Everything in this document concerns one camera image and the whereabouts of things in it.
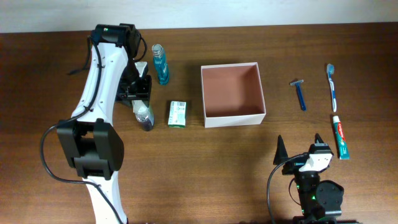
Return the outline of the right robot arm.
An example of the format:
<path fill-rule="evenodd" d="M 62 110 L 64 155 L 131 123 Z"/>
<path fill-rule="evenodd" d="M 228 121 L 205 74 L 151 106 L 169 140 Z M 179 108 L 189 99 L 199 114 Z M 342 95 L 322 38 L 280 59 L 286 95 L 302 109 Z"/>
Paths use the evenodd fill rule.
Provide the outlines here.
<path fill-rule="evenodd" d="M 309 150 L 296 156 L 288 156 L 282 136 L 277 139 L 277 149 L 272 170 L 267 181 L 270 192 L 273 174 L 282 168 L 283 175 L 293 175 L 296 183 L 302 215 L 293 217 L 292 223 L 338 223 L 342 214 L 344 188 L 331 180 L 320 180 L 320 174 L 327 170 L 333 158 L 329 145 L 318 133 Z"/>

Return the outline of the blue mouthwash bottle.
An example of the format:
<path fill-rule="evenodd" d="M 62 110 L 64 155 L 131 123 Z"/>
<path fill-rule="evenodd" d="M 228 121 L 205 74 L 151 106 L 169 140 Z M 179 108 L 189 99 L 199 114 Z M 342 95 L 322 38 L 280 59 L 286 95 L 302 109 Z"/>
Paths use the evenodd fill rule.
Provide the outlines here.
<path fill-rule="evenodd" d="M 161 85 L 166 85 L 169 82 L 170 72 L 165 50 L 160 44 L 155 44 L 152 46 L 152 53 L 159 83 Z"/>

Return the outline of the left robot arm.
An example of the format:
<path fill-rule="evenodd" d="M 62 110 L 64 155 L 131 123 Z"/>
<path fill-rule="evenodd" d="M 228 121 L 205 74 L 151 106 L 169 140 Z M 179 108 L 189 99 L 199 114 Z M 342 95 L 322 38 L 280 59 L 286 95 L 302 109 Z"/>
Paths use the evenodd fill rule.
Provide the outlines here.
<path fill-rule="evenodd" d="M 88 36 L 90 71 L 78 106 L 68 120 L 55 125 L 68 165 L 78 184 L 87 186 L 97 223 L 127 223 L 118 184 L 124 143 L 113 128 L 113 109 L 120 102 L 134 111 L 150 107 L 152 78 L 137 57 L 145 42 L 133 24 L 98 24 Z"/>

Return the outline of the clear bottle purple liquid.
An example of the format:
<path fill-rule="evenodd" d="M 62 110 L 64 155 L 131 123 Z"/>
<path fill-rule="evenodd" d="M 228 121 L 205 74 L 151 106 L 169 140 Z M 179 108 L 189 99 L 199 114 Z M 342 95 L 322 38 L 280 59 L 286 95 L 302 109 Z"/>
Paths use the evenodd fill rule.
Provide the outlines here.
<path fill-rule="evenodd" d="M 154 127 L 154 114 L 152 108 L 147 106 L 142 100 L 134 100 L 132 106 L 133 113 L 143 130 L 151 131 Z"/>

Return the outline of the green white soap box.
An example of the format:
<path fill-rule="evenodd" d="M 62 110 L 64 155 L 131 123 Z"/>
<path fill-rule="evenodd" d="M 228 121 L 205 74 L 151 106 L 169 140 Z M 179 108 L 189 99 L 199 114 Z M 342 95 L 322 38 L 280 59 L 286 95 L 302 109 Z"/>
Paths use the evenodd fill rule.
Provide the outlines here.
<path fill-rule="evenodd" d="M 171 101 L 168 126 L 184 128 L 186 126 L 187 103 L 183 101 Z"/>

